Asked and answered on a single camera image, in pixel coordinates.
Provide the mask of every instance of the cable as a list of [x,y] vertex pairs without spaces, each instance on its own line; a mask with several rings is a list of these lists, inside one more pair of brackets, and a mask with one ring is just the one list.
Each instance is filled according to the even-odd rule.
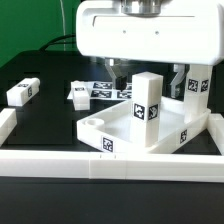
[[65,36],[66,34],[66,25],[65,25],[65,10],[64,10],[64,2],[63,0],[60,0],[61,3],[61,14],[62,14],[62,24],[63,24],[63,34]]
[[49,41],[47,44],[42,46],[39,49],[39,51],[45,51],[50,45],[56,44],[56,42],[59,41],[59,40],[65,40],[65,39],[73,38],[73,37],[76,37],[76,35],[75,34],[67,34],[67,35],[64,35],[64,36],[60,36],[60,37],[54,38],[53,40]]
[[56,42],[56,43],[51,43],[49,44],[49,46],[51,45],[60,45],[60,44],[75,44],[76,41],[71,41],[71,42]]

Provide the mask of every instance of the white plastic part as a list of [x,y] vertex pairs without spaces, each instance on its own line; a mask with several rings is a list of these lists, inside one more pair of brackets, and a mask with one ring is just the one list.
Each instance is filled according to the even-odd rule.
[[90,96],[84,82],[71,82],[71,89],[75,110],[89,110]]
[[[207,127],[210,110],[189,123],[184,122],[184,103],[162,97],[158,142],[144,147],[130,141],[131,105],[128,100],[88,116],[77,122],[77,138],[103,152],[163,153],[169,154],[190,141]],[[105,131],[86,125],[89,119],[102,119]]]
[[130,140],[149,147],[158,141],[163,76],[143,72],[132,76]]
[[25,78],[7,91],[9,106],[23,106],[39,92],[40,80],[38,78]]
[[224,182],[224,157],[2,149],[0,176]]
[[184,94],[186,123],[207,110],[211,75],[212,66],[191,65],[187,74]]
[[[112,88],[112,82],[100,82],[100,81],[91,81],[91,82],[83,82],[89,92],[90,99],[97,100],[116,100],[116,101],[124,101],[127,99],[131,99],[132,95],[132,84],[127,83],[126,89],[123,91],[116,90]],[[72,90],[70,91],[68,100],[72,100]]]
[[224,119],[221,114],[209,115],[208,131],[219,151],[224,155]]
[[215,65],[224,58],[223,6],[221,0],[163,1],[159,15],[134,17],[121,13],[121,1],[84,1],[77,46],[87,56]]
[[15,109],[3,109],[0,113],[0,147],[17,124]]

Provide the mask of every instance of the small white box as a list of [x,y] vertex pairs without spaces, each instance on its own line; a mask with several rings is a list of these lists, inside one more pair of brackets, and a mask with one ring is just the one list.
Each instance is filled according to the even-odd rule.
[[26,78],[7,91],[9,106],[23,106],[34,95],[39,92],[40,80],[37,78]]
[[90,96],[84,82],[71,82],[71,89],[75,110],[89,110]]
[[0,147],[17,124],[15,109],[4,109],[0,113]]

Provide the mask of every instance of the white block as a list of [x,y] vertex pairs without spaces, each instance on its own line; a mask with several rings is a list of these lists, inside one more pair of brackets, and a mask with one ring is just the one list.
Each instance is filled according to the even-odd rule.
[[7,91],[9,106],[23,106],[39,92],[40,80],[37,78],[23,79],[16,86]]
[[222,156],[127,154],[126,179],[224,181]]
[[71,89],[75,110],[89,110],[90,96],[84,82],[71,82]]
[[88,152],[0,150],[0,176],[89,178]]
[[144,147],[158,141],[163,76],[143,72],[132,78],[130,140]]
[[188,123],[207,109],[212,66],[191,65],[187,74],[184,109],[185,122]]
[[0,146],[17,124],[15,109],[4,109],[0,113]]

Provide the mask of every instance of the white tower block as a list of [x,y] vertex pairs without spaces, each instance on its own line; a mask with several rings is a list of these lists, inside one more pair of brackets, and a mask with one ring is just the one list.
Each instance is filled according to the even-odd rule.
[[71,82],[71,89],[75,110],[89,110],[90,96],[84,82]]
[[39,92],[40,80],[37,78],[26,78],[7,91],[9,106],[23,106],[35,94]]
[[163,76],[143,72],[132,76],[130,140],[149,147],[158,141]]
[[192,121],[207,109],[211,75],[212,66],[191,65],[184,94],[185,123]]
[[0,113],[0,147],[17,124],[15,109],[4,109]]

